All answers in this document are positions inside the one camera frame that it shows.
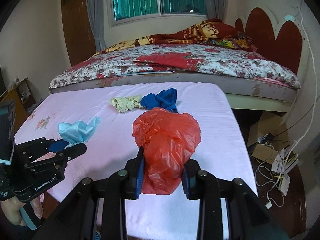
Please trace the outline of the light blue face mask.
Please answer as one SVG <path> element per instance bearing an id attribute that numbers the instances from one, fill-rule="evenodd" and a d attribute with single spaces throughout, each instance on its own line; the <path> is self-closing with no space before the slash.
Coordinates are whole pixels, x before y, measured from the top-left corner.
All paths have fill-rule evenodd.
<path id="1" fill-rule="evenodd" d="M 68 143 L 68 147 L 85 144 L 91 139 L 100 122 L 101 118 L 98 116 L 95 116 L 89 124 L 83 121 L 76 121 L 73 124 L 61 122 L 58 124 L 58 133 L 61 139 Z"/>

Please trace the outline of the red plastic bag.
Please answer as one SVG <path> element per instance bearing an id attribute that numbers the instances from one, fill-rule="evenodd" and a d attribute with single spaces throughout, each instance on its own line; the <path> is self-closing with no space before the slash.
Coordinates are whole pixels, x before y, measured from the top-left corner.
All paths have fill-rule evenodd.
<path id="1" fill-rule="evenodd" d="M 184 164 L 201 142 L 200 125 L 188 113 L 154 108 L 133 122 L 132 136 L 143 146 L 143 194 L 170 195 L 181 183 Z"/>

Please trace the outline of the pink floral table cloth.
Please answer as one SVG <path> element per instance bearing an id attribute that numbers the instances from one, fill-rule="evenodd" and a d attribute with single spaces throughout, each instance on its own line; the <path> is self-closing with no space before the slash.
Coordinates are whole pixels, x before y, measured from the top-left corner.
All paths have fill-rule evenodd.
<path id="1" fill-rule="evenodd" d="M 154 123 L 154 111 L 135 109 L 119 113 L 110 104 L 114 97 L 157 94 L 177 90 L 177 112 L 164 122 Z M 214 84 L 169 82 L 124 85 L 61 92 L 48 96 L 16 133 L 16 142 L 23 143 L 41 137 L 59 139 L 59 123 L 91 122 L 101 119 L 87 151 L 70 161 L 65 179 L 50 189 L 50 194 L 62 201 L 85 177 L 99 180 L 122 169 L 137 155 L 140 146 L 148 153 L 158 153 L 170 147 L 169 140 L 182 130 L 179 117 L 190 114 L 199 124 L 200 143 L 192 158 L 200 167 L 217 178 L 243 179 L 256 190 L 252 166 L 239 125 L 224 92 Z"/>

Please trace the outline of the wooden side cabinet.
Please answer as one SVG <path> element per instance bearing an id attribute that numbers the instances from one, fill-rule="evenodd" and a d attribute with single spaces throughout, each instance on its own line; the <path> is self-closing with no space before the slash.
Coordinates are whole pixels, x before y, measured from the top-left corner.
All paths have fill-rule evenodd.
<path id="1" fill-rule="evenodd" d="M 15 101 L 14 132 L 17 133 L 29 115 L 31 115 L 31 107 L 36 104 L 27 77 L 1 97 L 1 102 L 8 100 Z"/>

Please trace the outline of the pale yellow cloth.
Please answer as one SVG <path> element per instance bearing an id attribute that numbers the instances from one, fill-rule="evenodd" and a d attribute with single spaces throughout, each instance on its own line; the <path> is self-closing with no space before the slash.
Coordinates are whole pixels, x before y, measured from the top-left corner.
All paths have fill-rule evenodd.
<path id="1" fill-rule="evenodd" d="M 141 94 L 127 97 L 114 97 L 110 100 L 110 104 L 115 107 L 119 113 L 125 113 L 133 110 L 134 108 L 144 108 L 140 104 L 141 99 Z"/>

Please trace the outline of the blue cloth sock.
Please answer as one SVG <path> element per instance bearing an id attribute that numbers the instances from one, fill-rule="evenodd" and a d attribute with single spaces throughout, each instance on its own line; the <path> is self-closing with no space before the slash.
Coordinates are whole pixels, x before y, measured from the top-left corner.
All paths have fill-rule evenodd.
<path id="1" fill-rule="evenodd" d="M 147 110 L 152 110 L 154 108 L 163 108 L 167 111 L 177 113 L 177 89 L 170 88 L 168 90 L 163 90 L 158 94 L 150 93 L 143 96 L 140 104 Z"/>

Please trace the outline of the open cardboard box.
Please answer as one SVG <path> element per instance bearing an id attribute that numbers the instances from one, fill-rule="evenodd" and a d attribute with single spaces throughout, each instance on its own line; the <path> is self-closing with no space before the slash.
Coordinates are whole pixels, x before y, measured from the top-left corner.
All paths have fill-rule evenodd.
<path id="1" fill-rule="evenodd" d="M 287 126 L 282 117 L 263 112 L 261 118 L 249 130 L 247 150 L 249 155 L 272 164 L 282 149 L 291 145 Z"/>

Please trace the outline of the brown wooden door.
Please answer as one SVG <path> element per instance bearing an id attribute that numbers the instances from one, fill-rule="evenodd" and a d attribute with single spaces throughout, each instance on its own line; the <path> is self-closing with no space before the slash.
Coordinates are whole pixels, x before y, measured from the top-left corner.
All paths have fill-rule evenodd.
<path id="1" fill-rule="evenodd" d="M 61 0 L 61 9 L 66 48 L 74 66 L 96 52 L 86 0 Z"/>

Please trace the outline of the bed with floral sheet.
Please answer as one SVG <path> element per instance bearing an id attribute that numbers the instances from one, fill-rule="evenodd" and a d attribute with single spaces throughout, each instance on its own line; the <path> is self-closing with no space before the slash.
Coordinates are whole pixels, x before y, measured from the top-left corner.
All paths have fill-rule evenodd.
<path id="1" fill-rule="evenodd" d="M 217 85 L 233 109 L 286 113 L 296 74 L 258 53 L 201 44 L 160 44 L 94 55 L 52 79 L 51 93 L 140 83 Z"/>

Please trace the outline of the red patterned blanket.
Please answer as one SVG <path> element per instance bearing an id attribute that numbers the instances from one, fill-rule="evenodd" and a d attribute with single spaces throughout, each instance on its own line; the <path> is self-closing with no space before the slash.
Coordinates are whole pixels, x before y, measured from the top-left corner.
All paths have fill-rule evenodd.
<path id="1" fill-rule="evenodd" d="M 257 47 L 247 34 L 217 18 L 211 18 L 173 34 L 153 34 L 119 42 L 93 54 L 93 56 L 112 53 L 137 56 L 159 53 L 166 49 L 189 48 L 193 45 L 218 46 L 249 52 L 257 51 Z"/>

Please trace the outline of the grey left window curtain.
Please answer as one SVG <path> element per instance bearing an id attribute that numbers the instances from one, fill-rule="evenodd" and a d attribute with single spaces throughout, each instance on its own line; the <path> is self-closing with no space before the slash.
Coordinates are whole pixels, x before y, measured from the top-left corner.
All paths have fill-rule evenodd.
<path id="1" fill-rule="evenodd" d="M 104 0 L 86 0 L 86 5 L 96 52 L 99 52 L 106 48 L 104 39 Z"/>

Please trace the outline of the red heart headboard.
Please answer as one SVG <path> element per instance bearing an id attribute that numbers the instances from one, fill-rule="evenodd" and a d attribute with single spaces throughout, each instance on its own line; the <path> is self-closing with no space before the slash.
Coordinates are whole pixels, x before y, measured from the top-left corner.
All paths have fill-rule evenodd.
<path id="1" fill-rule="evenodd" d="M 285 21 L 275 34 L 270 17 L 263 9 L 256 7 L 250 12 L 246 24 L 238 18 L 235 28 L 252 38 L 257 53 L 298 73 L 303 38 L 292 21 Z"/>

